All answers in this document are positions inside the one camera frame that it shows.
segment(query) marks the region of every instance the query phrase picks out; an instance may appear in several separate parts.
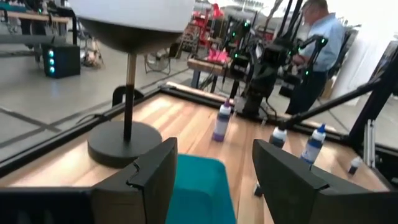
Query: blue shirt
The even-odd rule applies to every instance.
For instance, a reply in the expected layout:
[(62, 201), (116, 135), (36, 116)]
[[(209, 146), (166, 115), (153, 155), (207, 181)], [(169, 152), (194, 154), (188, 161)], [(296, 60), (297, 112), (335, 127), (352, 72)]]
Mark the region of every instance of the blue shirt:
[[(337, 61), (341, 46), (343, 45), (344, 41), (345, 28), (336, 18), (336, 14), (331, 13), (319, 21), (316, 21), (316, 23), (311, 26), (308, 37), (311, 37), (315, 34), (327, 38), (328, 43), (319, 53), (318, 58), (313, 66), (313, 71), (326, 72), (331, 69)], [(312, 43), (300, 51), (300, 55), (311, 57), (314, 50), (315, 43)]]

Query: pink object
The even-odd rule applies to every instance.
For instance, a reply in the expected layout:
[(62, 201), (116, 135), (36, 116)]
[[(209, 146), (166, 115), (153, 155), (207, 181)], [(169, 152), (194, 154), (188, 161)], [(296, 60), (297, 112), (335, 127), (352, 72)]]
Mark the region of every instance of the pink object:
[(224, 16), (223, 11), (220, 10), (217, 3), (214, 3), (213, 4), (213, 18), (219, 18), (221, 16)]
[(228, 59), (228, 54), (225, 51), (215, 50), (210, 48), (207, 60), (211, 62), (221, 62), (225, 63)]

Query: teal cloth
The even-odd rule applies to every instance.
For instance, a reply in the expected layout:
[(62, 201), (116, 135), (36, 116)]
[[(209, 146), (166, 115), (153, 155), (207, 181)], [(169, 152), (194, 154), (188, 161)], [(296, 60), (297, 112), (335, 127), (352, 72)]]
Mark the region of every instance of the teal cloth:
[(215, 159), (178, 155), (166, 224), (235, 224), (225, 166)]

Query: wooden table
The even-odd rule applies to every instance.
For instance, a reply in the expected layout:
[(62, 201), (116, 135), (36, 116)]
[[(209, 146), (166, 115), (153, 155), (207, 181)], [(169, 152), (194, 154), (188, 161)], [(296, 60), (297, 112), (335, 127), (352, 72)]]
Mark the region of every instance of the wooden table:
[[(201, 72), (206, 72), (209, 74), (213, 74), (213, 80), (211, 82), (210, 93), (214, 93), (216, 89), (217, 79), (219, 76), (225, 76), (227, 78), (231, 78), (229, 74), (229, 63), (226, 63), (224, 66), (211, 63), (211, 62), (204, 62), (201, 60), (197, 60), (195, 58), (188, 59), (187, 62), (188, 68), (193, 70), (193, 76), (191, 81), (191, 87), (199, 89), (199, 79)], [(230, 98), (233, 99), (236, 96), (239, 88), (239, 81), (234, 80)]]
[[(153, 125), (163, 139), (177, 137), (179, 153), (213, 157), (224, 163), (239, 224), (273, 223), (264, 198), (253, 196), (257, 179), (251, 149), (253, 139), (268, 139), (274, 127), (232, 117), (224, 143), (218, 143), (211, 140), (216, 116), (213, 108), (167, 95), (154, 96), (134, 108), (134, 120)], [(0, 185), (90, 186), (117, 172), (90, 159), (87, 137), (84, 134), (3, 177)], [(307, 138), (289, 132), (283, 150), (299, 156)], [(356, 156), (351, 149), (326, 142), (315, 165), (367, 189), (387, 190), (364, 164), (353, 177), (348, 176), (346, 171)]]
[[(4, 16), (4, 11), (0, 11), (0, 17)], [(34, 20), (34, 21), (44, 21), (44, 22), (48, 22), (48, 21), (52, 21), (52, 22), (56, 22), (62, 25), (63, 28), (61, 28), (61, 26), (59, 26), (59, 34), (60, 35), (64, 35), (66, 33), (66, 28), (67, 28), (67, 24), (72, 20), (73, 23), (73, 44), (76, 45), (77, 44), (77, 19), (74, 18), (69, 18), (69, 17), (60, 17), (60, 16), (50, 16), (49, 15), (44, 15), (44, 14), (38, 14), (34, 11), (27, 11), (27, 12), (11, 12), (11, 11), (7, 11), (7, 16), (8, 17), (13, 17), (13, 18), (18, 18), (18, 19), (30, 19), (30, 20)]]

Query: purple bottle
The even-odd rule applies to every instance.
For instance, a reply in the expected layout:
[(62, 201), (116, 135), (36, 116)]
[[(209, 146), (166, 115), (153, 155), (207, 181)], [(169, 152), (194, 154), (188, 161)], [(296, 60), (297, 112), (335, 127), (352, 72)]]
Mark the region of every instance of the purple bottle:
[(229, 104), (229, 99), (225, 101), (220, 107), (220, 111), (217, 115), (216, 127), (213, 132), (213, 140), (222, 142), (224, 141), (226, 130), (228, 128), (228, 122), (231, 117), (231, 105)]

